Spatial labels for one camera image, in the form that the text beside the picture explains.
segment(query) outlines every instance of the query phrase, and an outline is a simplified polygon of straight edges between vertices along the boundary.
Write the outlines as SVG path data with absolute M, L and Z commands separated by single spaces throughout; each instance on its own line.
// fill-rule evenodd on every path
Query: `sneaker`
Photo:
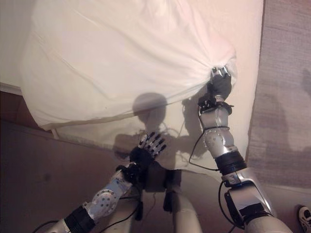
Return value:
M 302 206 L 298 210 L 298 219 L 305 233 L 311 233 L 311 214 L 306 206 Z

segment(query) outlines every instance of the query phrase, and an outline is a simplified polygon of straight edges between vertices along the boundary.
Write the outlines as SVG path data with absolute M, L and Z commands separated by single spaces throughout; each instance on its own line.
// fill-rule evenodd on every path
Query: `gray carpet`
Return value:
M 311 1 L 266 1 L 248 164 L 263 183 L 311 188 Z

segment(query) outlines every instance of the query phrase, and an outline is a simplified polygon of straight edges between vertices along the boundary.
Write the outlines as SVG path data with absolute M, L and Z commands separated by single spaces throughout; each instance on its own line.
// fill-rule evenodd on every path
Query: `silver metal arm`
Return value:
M 145 171 L 166 145 L 164 139 L 152 132 L 143 135 L 137 147 L 130 153 L 130 163 L 118 166 L 117 172 L 109 184 L 99 190 L 91 202 L 85 202 L 69 216 L 58 221 L 46 233 L 87 233 L 93 229 L 100 218 L 111 214 L 120 199 L 138 180 L 138 176 Z
M 61 219 L 46 233 L 88 232 L 98 220 L 111 214 L 122 195 L 132 184 L 125 180 L 121 170 L 117 171 L 108 185 L 98 191 L 91 202 L 85 202 L 83 206 L 73 211 L 67 218 Z
M 214 68 L 211 76 L 212 79 L 217 77 L 218 84 L 221 78 L 227 82 L 225 79 L 230 77 L 224 68 Z M 208 83 L 207 88 L 213 93 L 212 83 Z M 205 131 L 205 146 L 215 159 L 225 186 L 231 187 L 225 193 L 230 215 L 237 226 L 245 228 L 249 233 L 291 233 L 284 223 L 273 217 L 275 212 L 267 195 L 234 145 L 228 127 L 231 111 L 231 106 L 224 102 L 221 95 L 206 94 L 199 100 L 199 118 Z

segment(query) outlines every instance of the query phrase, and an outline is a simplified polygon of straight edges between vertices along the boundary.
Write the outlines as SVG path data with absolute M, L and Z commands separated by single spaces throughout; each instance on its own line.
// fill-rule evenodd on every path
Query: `bed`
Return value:
M 189 4 L 200 12 L 204 20 L 211 22 L 236 50 L 238 81 L 227 102 L 235 106 L 233 114 L 229 117 L 229 125 L 235 144 L 245 157 L 258 75 L 263 1 L 189 0 Z M 34 6 L 35 1 L 1 3 L 1 83 L 17 87 L 23 85 L 17 70 Z M 126 158 L 142 133 L 159 131 L 168 145 L 157 158 L 162 166 L 167 169 L 205 173 L 217 178 L 218 173 L 188 163 L 192 147 L 201 133 L 197 118 L 197 100 L 204 91 L 197 89 L 195 95 L 192 93 L 190 96 L 184 96 L 182 100 L 168 103 L 166 98 L 155 96 L 157 100 L 162 101 L 161 106 L 154 106 L 152 110 L 147 111 L 140 109 L 139 114 L 131 113 L 125 117 L 123 114 L 109 120 L 91 120 L 70 125 L 54 124 L 49 129 L 52 129 L 55 138 L 111 149 L 122 159 Z M 26 103 L 31 109 L 33 103 Z M 198 144 L 194 155 L 194 162 L 206 167 L 215 167 L 203 142 Z

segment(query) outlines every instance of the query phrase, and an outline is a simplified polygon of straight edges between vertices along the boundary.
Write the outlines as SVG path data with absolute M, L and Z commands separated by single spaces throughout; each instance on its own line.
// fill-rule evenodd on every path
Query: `white mattress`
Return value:
M 187 0 L 40 0 L 21 89 L 44 129 L 108 121 L 191 97 L 214 66 L 234 83 L 235 57 Z
M 238 81 L 227 102 L 235 106 L 233 114 L 229 117 L 229 125 L 235 144 L 244 157 L 258 74 L 263 1 L 189 0 L 189 2 L 236 49 Z M 0 81 L 2 83 L 21 85 L 18 65 L 30 30 L 34 4 L 33 0 L 1 1 Z M 70 138 L 75 142 L 129 151 L 135 146 L 140 132 L 158 128 L 161 115 L 163 109 L 153 110 L 149 116 L 148 114 L 141 116 L 140 118 L 147 122 L 147 128 L 139 117 L 135 116 L 110 123 L 66 126 L 57 129 L 57 133 L 60 138 Z M 215 173 L 197 169 L 187 162 L 189 151 L 201 132 L 195 98 L 190 103 L 184 101 L 184 104 L 177 102 L 168 105 L 163 122 L 159 129 L 167 138 L 168 148 L 159 157 L 161 164 L 167 168 L 188 169 L 217 177 Z M 203 151 L 202 144 L 199 144 L 196 154 L 200 155 L 200 159 L 197 162 L 204 166 L 215 166 L 210 155 L 202 154 Z
M 190 3 L 199 9 L 206 20 L 213 22 L 237 51 L 238 81 L 227 102 L 235 106 L 229 116 L 229 126 L 236 146 L 245 157 L 258 75 L 263 1 L 191 0 Z M 129 152 L 143 131 L 158 129 L 164 134 L 168 145 L 157 159 L 161 165 L 168 169 L 186 169 L 219 178 L 219 173 L 188 164 L 189 153 L 201 133 L 196 106 L 199 96 L 200 93 L 190 100 L 173 103 L 166 109 L 158 108 L 139 117 L 102 124 L 66 126 L 56 131 L 63 139 Z M 215 167 L 203 142 L 198 144 L 195 155 L 196 163 Z

